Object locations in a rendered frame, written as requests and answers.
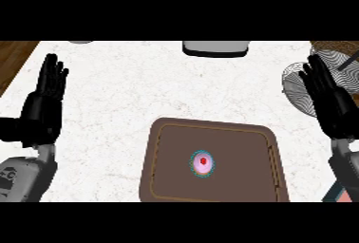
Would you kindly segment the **pink frosted cupcake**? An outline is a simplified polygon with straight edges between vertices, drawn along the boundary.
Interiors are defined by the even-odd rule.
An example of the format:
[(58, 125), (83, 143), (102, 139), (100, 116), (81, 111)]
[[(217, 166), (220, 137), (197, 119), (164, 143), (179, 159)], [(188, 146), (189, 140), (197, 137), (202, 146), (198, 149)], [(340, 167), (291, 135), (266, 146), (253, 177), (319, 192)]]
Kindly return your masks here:
[(207, 150), (197, 150), (189, 159), (191, 172), (198, 178), (208, 178), (216, 168), (216, 161)]

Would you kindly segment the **grey appliance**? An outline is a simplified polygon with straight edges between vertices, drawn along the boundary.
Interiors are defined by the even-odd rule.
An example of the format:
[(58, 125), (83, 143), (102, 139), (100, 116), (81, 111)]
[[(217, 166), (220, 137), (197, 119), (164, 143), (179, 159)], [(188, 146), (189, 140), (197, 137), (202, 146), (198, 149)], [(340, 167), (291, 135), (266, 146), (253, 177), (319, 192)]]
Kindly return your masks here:
[(183, 41), (182, 51), (197, 57), (236, 58), (247, 55), (248, 46), (248, 41)]

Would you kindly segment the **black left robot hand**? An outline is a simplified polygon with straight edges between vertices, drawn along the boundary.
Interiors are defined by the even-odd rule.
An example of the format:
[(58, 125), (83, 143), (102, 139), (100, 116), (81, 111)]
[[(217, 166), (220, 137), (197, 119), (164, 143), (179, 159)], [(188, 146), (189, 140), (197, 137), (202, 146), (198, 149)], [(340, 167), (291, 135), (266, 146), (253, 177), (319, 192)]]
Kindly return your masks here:
[(0, 140), (22, 147), (53, 144), (62, 130), (62, 100), (69, 70), (49, 53), (41, 63), (35, 90), (28, 94), (18, 118), (0, 118)]

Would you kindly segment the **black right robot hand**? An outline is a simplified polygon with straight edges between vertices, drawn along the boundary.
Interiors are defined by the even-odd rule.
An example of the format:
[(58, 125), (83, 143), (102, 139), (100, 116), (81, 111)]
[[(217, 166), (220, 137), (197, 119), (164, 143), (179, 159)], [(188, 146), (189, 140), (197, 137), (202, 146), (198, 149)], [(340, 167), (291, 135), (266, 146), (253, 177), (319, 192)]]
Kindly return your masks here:
[(334, 81), (319, 56), (307, 57), (298, 76), (310, 95), (322, 132), (331, 139), (359, 140), (359, 107)]

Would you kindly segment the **brown tray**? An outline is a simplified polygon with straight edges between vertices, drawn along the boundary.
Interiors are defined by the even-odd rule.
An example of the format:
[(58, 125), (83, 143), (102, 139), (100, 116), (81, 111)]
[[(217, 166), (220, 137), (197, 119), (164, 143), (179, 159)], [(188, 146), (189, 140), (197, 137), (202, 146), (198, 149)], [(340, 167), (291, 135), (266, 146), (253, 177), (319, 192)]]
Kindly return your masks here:
[(270, 129), (219, 121), (155, 120), (139, 197), (146, 202), (287, 202)]

